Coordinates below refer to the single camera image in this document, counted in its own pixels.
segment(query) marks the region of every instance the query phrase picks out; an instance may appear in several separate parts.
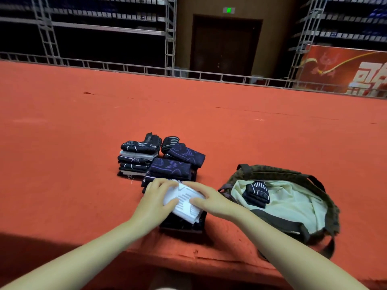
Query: hand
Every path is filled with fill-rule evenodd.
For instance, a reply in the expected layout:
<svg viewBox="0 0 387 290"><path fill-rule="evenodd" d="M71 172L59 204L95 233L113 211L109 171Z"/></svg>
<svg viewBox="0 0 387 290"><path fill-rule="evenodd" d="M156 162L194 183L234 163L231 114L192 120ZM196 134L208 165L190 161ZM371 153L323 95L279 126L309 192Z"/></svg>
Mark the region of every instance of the hand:
<svg viewBox="0 0 387 290"><path fill-rule="evenodd" d="M205 200L201 198L191 198L190 203L192 205L195 205L207 213L210 213L219 218L231 221L231 219L237 214L237 211L241 208L244 208L228 200L212 187L198 182L184 181L183 184L191 187L193 190L200 192L206 197Z"/></svg>
<svg viewBox="0 0 387 290"><path fill-rule="evenodd" d="M156 178L149 183L143 198L138 204L129 222L146 235L164 221L178 204L179 199L175 198L163 205L162 201L170 187L176 187L176 181L168 181L164 178Z"/></svg>

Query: door frame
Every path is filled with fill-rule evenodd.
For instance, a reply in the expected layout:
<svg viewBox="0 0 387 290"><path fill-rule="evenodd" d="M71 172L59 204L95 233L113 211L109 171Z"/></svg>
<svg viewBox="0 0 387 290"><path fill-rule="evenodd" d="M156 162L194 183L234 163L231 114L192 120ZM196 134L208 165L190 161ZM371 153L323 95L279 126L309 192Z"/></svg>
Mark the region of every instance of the door frame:
<svg viewBox="0 0 387 290"><path fill-rule="evenodd" d="M196 43L196 28L198 23L202 20L206 20L209 23L215 24L220 20L227 21L236 21L242 23L251 23L255 25L255 29L252 33L252 38L250 40L249 52L247 54L247 64L244 68L244 76L251 76L251 71L254 64L255 54L257 52L257 46L259 41L259 36L262 29L263 20L262 19L245 19L245 18L236 18L236 17L222 17L222 16L211 16L211 15L202 15L202 14L194 14L193 15L193 23L192 23L192 38L191 38L191 55L190 55L190 70L193 70L193 58L195 55L195 43Z"/></svg>

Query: finger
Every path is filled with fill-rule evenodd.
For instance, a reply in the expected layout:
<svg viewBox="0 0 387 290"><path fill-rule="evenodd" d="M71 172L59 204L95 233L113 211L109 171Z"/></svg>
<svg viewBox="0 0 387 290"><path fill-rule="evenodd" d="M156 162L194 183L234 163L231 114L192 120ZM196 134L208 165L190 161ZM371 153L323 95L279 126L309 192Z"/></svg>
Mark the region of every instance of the finger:
<svg viewBox="0 0 387 290"><path fill-rule="evenodd" d="M200 209L204 209L204 202L206 200L203 200L202 198L191 198L190 199L190 204L197 206Z"/></svg>
<svg viewBox="0 0 387 290"><path fill-rule="evenodd" d="M162 185L160 185L160 188L158 189L157 195L160 195L160 197L162 199L164 199L164 196L167 193L168 188L177 187L178 185L179 185L179 182L167 180Z"/></svg>
<svg viewBox="0 0 387 290"><path fill-rule="evenodd" d="M160 187L160 185L162 185L163 183L165 183L167 181L168 181L168 179L165 179L165 178L156 178L155 180L152 181L153 188L155 190L157 190Z"/></svg>
<svg viewBox="0 0 387 290"><path fill-rule="evenodd" d="M187 185L188 187L192 188L193 190L200 192L206 198L209 198L211 195L211 192L214 191L213 188L208 187L208 186L201 184L201 183L198 183L198 182L183 181L183 184Z"/></svg>
<svg viewBox="0 0 387 290"><path fill-rule="evenodd" d="M152 187L152 182L148 183L148 185L147 185L147 187L146 187L146 189L145 189L144 195L147 194L147 192L148 192L149 190L151 190L151 187Z"/></svg>
<svg viewBox="0 0 387 290"><path fill-rule="evenodd" d="M179 199L178 198L174 198L173 200L168 202L166 205L164 205L164 209L168 213L170 213L171 211L173 211L173 209L175 208L175 206L177 206L178 203L179 203Z"/></svg>

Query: exit sign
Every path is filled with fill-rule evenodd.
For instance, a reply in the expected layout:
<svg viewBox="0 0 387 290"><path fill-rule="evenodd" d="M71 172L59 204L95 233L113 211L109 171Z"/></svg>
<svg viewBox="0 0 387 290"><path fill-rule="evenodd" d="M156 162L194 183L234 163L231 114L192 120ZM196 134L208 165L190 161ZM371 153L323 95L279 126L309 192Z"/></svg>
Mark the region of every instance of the exit sign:
<svg viewBox="0 0 387 290"><path fill-rule="evenodd" d="M223 13L234 14L235 7L225 7L225 8L223 8Z"/></svg>

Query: person's left hand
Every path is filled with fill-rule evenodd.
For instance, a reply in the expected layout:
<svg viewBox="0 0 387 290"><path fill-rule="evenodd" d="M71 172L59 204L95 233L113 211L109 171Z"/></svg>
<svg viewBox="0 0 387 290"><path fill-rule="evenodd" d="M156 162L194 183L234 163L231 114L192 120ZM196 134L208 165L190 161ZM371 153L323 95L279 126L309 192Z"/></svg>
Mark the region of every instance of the person's left hand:
<svg viewBox="0 0 387 290"><path fill-rule="evenodd" d="M178 185L178 182L164 178L156 178L148 184L143 198L129 220L138 230L141 230L141 235L148 234L160 225L179 203L178 198L166 205L162 202L168 188Z"/></svg>

